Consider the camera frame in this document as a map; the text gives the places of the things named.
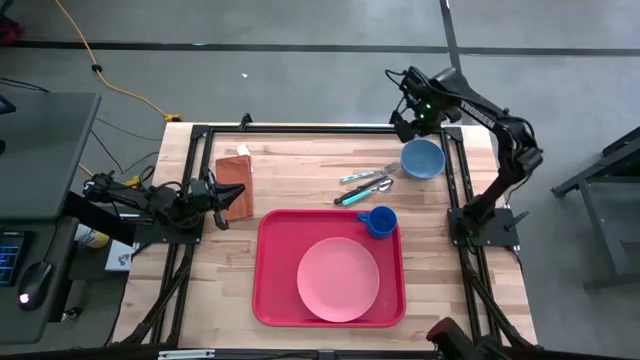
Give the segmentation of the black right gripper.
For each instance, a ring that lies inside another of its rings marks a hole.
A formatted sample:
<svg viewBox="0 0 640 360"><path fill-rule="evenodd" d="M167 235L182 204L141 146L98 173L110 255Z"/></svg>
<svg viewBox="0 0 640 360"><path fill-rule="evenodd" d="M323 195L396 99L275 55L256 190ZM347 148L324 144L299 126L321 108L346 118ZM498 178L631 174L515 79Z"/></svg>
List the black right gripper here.
<svg viewBox="0 0 640 360"><path fill-rule="evenodd" d="M413 140L417 134L431 134L441 128L445 120L444 97L429 82L429 79L418 69L407 69L399 86L406 102L406 107L414 113L409 123L402 121L401 114L394 110L389 123L398 123L398 138L402 143Z"/></svg>

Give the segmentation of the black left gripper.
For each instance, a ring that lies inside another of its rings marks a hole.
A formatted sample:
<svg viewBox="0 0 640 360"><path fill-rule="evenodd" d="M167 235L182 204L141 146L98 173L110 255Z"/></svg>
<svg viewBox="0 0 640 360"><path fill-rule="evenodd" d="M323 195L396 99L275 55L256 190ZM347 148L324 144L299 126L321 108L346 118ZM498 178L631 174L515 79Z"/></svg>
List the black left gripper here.
<svg viewBox="0 0 640 360"><path fill-rule="evenodd" d="M222 184L210 169L202 170L201 175L201 179L191 183L192 205L198 214L213 211L215 225L221 230L228 230L223 211L231 208L246 187L244 184Z"/></svg>

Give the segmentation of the blue bowl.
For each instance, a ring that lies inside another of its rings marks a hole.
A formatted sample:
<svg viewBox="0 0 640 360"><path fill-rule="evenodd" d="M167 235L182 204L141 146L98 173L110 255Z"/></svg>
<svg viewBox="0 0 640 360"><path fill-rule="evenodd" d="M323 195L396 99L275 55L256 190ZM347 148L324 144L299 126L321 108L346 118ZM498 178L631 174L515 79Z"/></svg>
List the blue bowl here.
<svg viewBox="0 0 640 360"><path fill-rule="evenodd" d="M441 174L446 158L436 143L428 139L414 139L404 145L400 163L408 176L427 180Z"/></svg>

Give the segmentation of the fork with patterned teal handle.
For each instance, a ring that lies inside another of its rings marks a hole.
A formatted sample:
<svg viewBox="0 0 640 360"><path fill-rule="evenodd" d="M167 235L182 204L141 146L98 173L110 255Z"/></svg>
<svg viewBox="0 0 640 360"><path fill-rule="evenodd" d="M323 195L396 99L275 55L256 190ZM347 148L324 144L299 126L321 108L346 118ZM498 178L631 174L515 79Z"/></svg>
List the fork with patterned teal handle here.
<svg viewBox="0 0 640 360"><path fill-rule="evenodd" d="M347 183L347 182L358 180L358 179L368 178L374 175L389 175L395 172L396 170L398 170L400 167L401 167L401 164L399 162L394 162L378 170L372 170L372 171L367 171L367 172L362 172L354 175L341 177L340 182Z"/></svg>

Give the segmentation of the spoon with teal handle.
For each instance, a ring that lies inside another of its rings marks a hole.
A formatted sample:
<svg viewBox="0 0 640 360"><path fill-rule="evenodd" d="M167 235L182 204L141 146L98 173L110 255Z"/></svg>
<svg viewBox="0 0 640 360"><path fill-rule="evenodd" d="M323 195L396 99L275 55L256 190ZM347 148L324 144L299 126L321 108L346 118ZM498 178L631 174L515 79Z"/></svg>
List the spoon with teal handle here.
<svg viewBox="0 0 640 360"><path fill-rule="evenodd" d="M372 195L374 192L385 192L388 189L391 188L391 186L393 185L394 180L393 179L385 179L383 181L380 181L379 183L377 183L375 186L372 186L366 190L363 190L361 192L359 192L358 194L352 195L348 198L346 198L345 200L342 200L340 202L340 204L342 206L350 206L352 204L355 204L356 202L368 197L369 195Z"/></svg>

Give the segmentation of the blue mug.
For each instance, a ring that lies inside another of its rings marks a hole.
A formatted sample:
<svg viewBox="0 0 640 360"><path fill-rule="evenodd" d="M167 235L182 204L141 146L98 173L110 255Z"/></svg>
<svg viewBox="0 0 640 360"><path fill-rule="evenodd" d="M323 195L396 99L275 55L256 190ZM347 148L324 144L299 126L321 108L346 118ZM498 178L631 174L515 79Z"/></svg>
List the blue mug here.
<svg viewBox="0 0 640 360"><path fill-rule="evenodd" d="M368 212L359 212L357 219L366 225L368 234L373 238L384 238L397 227L397 215L389 207L377 206Z"/></svg>

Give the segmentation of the pink plate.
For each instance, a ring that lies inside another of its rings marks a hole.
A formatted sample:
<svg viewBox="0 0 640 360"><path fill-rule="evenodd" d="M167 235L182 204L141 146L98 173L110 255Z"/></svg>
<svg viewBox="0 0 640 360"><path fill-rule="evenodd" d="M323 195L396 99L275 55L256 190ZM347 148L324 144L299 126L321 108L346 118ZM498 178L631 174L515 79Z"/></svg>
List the pink plate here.
<svg viewBox="0 0 640 360"><path fill-rule="evenodd" d="M360 318L374 304L380 272L373 255L358 242L326 238L300 260L296 285L306 308L331 323Z"/></svg>

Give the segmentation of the white box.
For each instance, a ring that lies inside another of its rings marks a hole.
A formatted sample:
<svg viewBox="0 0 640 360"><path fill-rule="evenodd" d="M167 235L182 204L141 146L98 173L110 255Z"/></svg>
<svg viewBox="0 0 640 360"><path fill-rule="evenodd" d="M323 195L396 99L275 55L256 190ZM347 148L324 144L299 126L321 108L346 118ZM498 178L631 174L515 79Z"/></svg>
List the white box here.
<svg viewBox="0 0 640 360"><path fill-rule="evenodd" d="M137 249L137 244L129 246L113 240L109 248L105 270L109 272L129 272L131 270L132 255Z"/></svg>

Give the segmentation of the yellow bottle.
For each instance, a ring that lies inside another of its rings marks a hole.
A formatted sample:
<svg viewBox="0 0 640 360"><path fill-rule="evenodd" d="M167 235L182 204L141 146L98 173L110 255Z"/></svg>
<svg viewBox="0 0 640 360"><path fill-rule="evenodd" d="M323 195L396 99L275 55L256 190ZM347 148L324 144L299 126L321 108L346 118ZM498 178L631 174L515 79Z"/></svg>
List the yellow bottle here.
<svg viewBox="0 0 640 360"><path fill-rule="evenodd" d="M101 248L108 244L110 237L86 225L80 224L76 230L74 241L90 248Z"/></svg>

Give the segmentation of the black computer mouse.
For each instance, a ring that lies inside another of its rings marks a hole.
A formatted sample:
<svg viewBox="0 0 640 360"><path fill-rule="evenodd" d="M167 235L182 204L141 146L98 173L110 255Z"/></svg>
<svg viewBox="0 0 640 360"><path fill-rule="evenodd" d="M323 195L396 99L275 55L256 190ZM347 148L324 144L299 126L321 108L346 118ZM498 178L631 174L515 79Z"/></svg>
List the black computer mouse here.
<svg viewBox="0 0 640 360"><path fill-rule="evenodd" d="M53 265L46 261L31 264L18 284L18 305L23 311L38 309L47 296Z"/></svg>

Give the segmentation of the backlit keyboard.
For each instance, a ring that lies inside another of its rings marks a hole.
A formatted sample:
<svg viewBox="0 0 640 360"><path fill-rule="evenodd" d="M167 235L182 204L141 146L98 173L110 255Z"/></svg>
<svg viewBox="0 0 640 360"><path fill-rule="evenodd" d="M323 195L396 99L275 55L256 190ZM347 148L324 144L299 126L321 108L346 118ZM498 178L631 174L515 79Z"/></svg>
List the backlit keyboard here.
<svg viewBox="0 0 640 360"><path fill-rule="evenodd" d="M0 233L0 287L15 284L26 246L25 232Z"/></svg>

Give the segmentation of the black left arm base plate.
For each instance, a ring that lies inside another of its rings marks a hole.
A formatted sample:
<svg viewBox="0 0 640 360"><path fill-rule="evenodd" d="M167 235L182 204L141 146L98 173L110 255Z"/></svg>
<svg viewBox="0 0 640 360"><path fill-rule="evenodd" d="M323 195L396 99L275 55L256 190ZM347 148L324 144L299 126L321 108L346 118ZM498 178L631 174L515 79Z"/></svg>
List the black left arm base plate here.
<svg viewBox="0 0 640 360"><path fill-rule="evenodd" d="M198 244L202 238L203 226L202 221L190 229L179 229L164 225L160 222L138 224L134 232L133 241L140 244L195 245Z"/></svg>

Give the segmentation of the black aluminium table frame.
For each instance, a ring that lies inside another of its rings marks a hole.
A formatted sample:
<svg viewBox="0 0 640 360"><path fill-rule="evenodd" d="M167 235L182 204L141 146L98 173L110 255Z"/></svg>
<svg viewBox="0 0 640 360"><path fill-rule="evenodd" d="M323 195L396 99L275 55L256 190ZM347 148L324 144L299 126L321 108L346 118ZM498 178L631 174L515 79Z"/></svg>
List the black aluminium table frame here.
<svg viewBox="0 0 640 360"><path fill-rule="evenodd" d="M450 317L466 332L490 328L484 307L468 314L459 252L449 237L447 212L453 201L480 193L497 166L488 132L460 126L449 134L450 171L430 180L397 173L392 187L338 208L346 191L340 178L396 162L402 146L391 128L350 129L345 125L283 125L271 133L209 131L195 124L169 125L161 144L154 180L182 178L187 164L198 164L203 146L211 157L234 156L246 146L253 165L254 213L218 229L203 227L195 247L183 311L168 310L163 335L175 335L183 348L330 350L426 350L428 330ZM254 274L261 220L278 209L391 208L400 227L406 311L390 327L268 326L253 312Z"/></svg>

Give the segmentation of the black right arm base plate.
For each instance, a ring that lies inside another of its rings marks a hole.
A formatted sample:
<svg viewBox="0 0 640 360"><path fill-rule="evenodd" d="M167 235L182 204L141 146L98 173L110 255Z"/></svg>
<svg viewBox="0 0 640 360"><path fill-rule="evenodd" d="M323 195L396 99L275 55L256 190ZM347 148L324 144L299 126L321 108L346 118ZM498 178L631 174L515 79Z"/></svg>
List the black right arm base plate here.
<svg viewBox="0 0 640 360"><path fill-rule="evenodd" d="M449 209L447 219L451 241L462 247L513 247L519 245L516 226L527 215L528 211L514 215L509 208L496 208L488 221L477 231L467 230L462 222L461 208Z"/></svg>

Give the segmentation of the silver metal bracket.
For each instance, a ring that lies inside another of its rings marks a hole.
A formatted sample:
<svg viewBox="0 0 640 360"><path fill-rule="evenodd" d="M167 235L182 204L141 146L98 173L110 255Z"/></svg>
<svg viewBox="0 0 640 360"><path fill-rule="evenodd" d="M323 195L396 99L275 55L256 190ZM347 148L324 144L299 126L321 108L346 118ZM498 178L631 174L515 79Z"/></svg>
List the silver metal bracket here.
<svg viewBox="0 0 640 360"><path fill-rule="evenodd" d="M157 360L215 360L215 349L180 349L160 351Z"/></svg>

